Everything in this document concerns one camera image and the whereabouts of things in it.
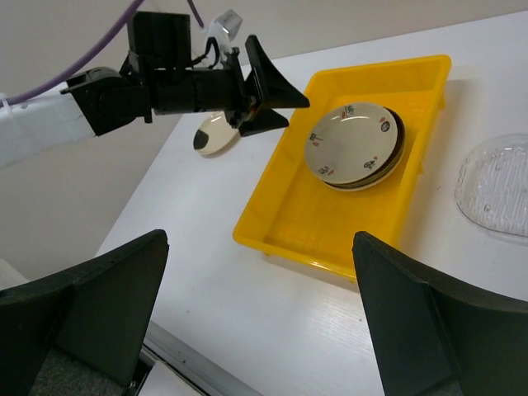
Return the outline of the cream plate with black spot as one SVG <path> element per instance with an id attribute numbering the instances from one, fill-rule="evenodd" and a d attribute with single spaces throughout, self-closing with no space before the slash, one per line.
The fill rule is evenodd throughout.
<path id="1" fill-rule="evenodd" d="M 222 111 L 212 113 L 196 130 L 193 149 L 203 157 L 211 157 L 226 149 L 238 131 L 227 121 Z"/>

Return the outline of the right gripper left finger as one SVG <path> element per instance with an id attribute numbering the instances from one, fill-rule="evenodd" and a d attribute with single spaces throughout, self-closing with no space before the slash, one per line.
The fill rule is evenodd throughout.
<path id="1" fill-rule="evenodd" d="M 165 231 L 1 292 L 1 393 L 27 395 L 53 363 L 130 386 L 167 263 Z"/>

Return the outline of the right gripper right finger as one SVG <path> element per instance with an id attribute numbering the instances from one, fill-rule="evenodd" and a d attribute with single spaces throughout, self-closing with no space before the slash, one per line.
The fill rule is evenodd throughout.
<path id="1" fill-rule="evenodd" d="M 527 303 L 356 233 L 356 280 L 387 395 L 525 395 Z"/>

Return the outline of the cream floral plate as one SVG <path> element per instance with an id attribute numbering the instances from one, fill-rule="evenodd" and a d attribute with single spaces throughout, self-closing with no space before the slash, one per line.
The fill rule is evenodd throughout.
<path id="1" fill-rule="evenodd" d="M 403 147 L 401 117 L 371 102 L 353 102 L 324 115 L 310 130 L 304 161 L 330 185 L 362 182 L 381 171 Z"/>

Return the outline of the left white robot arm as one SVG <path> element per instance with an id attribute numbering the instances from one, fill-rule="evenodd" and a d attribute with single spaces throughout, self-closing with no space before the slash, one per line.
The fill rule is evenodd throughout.
<path id="1" fill-rule="evenodd" d="M 202 67 L 191 54 L 187 14 L 141 12 L 132 7 L 118 20 L 129 50 L 119 69 L 76 65 L 63 77 L 19 97 L 1 99 L 1 164 L 8 167 L 53 147 L 99 137 L 137 119 L 221 111 L 246 137 L 285 128 L 281 109 L 309 107 L 309 99 L 271 62 L 259 39 L 245 42 L 250 72 L 239 49 L 222 31 L 206 50 Z"/>

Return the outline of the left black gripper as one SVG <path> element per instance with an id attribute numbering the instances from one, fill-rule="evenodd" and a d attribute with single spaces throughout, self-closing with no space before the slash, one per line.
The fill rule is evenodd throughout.
<path id="1" fill-rule="evenodd" d="M 129 53 L 120 75 L 140 86 L 157 115 L 207 111 L 243 113 L 248 109 L 239 48 L 227 45 L 215 32 L 205 53 L 214 51 L 216 63 L 200 68 L 206 54 L 191 57 L 191 20 L 186 14 L 136 12 L 127 23 Z M 289 121 L 272 109 L 307 108 L 309 99 L 271 62 L 259 39 L 245 42 L 251 72 L 246 84 L 259 110 L 238 127 L 241 137 L 284 129 Z"/>

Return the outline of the clear glass plate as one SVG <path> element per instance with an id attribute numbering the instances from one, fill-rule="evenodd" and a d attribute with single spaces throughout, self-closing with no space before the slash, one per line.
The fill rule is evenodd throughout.
<path id="1" fill-rule="evenodd" d="M 527 242 L 527 136 L 507 134 L 475 146 L 455 188 L 461 214 L 503 239 Z"/>

